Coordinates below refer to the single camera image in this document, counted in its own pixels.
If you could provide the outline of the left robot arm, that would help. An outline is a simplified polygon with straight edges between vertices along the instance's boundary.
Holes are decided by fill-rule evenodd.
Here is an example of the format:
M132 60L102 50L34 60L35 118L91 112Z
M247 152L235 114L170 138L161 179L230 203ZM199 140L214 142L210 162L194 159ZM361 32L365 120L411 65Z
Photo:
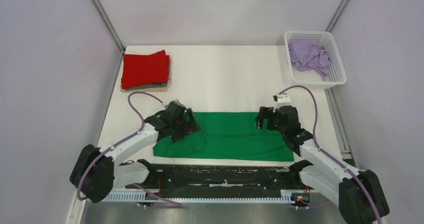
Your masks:
M157 182L157 174L149 162L138 160L125 164L124 161L162 139L177 142L200 129L192 109L173 100L165 109L143 120L141 126L128 136L104 147L86 145L69 181L79 194L93 203L104 200L112 190L127 185L152 187Z

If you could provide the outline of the green t-shirt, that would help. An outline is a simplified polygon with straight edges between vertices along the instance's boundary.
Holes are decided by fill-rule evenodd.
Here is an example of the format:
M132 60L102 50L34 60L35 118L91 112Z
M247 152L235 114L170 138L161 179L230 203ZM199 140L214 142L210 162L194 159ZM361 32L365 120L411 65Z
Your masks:
M292 162L294 154L276 131L258 129L254 112L196 112L200 131L173 143L162 139L153 154L165 158Z

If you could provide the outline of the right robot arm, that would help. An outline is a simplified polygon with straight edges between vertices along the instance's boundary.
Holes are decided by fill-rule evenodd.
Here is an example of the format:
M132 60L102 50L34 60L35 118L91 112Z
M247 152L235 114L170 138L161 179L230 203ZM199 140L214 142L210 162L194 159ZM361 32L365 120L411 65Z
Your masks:
M289 182L320 192L336 205L346 223L372 223L390 213L380 180L371 170L360 170L332 156L301 127L293 106L260 107L257 127L277 131L289 150L302 160L290 166Z

